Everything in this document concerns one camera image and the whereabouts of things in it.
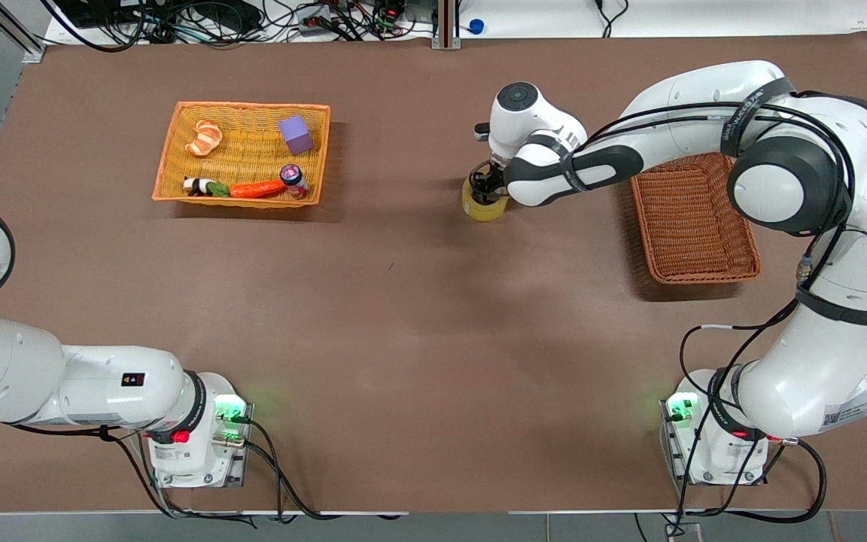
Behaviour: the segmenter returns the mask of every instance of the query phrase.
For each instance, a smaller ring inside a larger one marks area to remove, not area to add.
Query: brown tabletop
[[[460,53],[423,40],[52,47],[25,69],[0,134],[0,215],[18,247],[0,316],[226,375],[313,507],[671,509],[657,401],[680,378],[681,335],[774,313],[805,241],[758,230],[757,281],[664,289],[646,279],[627,184],[482,225],[462,213],[458,179],[486,158],[472,127],[506,83],[539,84],[595,128],[660,79],[738,59],[867,99],[867,35],[471,41]],[[321,204],[151,202],[179,100],[333,106]],[[689,364],[718,367],[743,338],[699,336]],[[826,507],[867,508],[867,419],[810,442],[829,468]],[[269,510],[264,469],[251,461],[242,490],[176,498]],[[814,490],[813,464],[792,452],[735,504],[806,507]],[[116,446],[0,425],[0,512],[145,508]]]

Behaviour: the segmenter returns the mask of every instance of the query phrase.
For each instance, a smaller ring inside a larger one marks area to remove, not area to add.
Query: croissant
[[[200,120],[196,123],[196,138],[193,143],[186,145],[186,151],[196,157],[205,157],[220,144],[220,141],[223,141],[220,127],[212,120]]]

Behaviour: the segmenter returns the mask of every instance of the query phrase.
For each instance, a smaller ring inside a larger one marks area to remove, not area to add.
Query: wicker basket
[[[631,179],[647,268],[667,285],[743,282],[761,273],[751,227],[732,207],[732,159],[701,154]]]
[[[276,123],[299,114],[303,117],[313,149],[294,157],[280,136]],[[223,141],[206,157],[186,152],[196,138],[196,122],[213,120],[223,130]],[[156,174],[152,199],[157,202],[203,203],[207,206],[241,206],[259,209],[315,206],[320,202],[327,140],[330,138],[330,106],[272,103],[179,102],[172,112],[163,155]],[[279,169],[297,164],[310,185],[309,195],[293,199],[283,192],[262,199],[189,196],[183,180],[212,178],[227,186],[279,178]]]

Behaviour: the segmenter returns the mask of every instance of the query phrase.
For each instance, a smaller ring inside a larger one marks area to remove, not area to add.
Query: purple cube
[[[310,131],[306,129],[303,117],[297,114],[296,117],[280,120],[278,124],[279,131],[283,134],[283,140],[286,141],[286,145],[294,157],[313,148],[313,138],[310,137]]]

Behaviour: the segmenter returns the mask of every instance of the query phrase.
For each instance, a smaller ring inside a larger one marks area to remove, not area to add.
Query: metal post
[[[442,51],[461,48],[461,20],[457,13],[457,0],[437,0],[437,27],[433,29],[430,45]]]
[[[38,64],[42,62],[45,46],[1,2],[0,30],[13,44],[25,52],[22,56],[22,64]]]

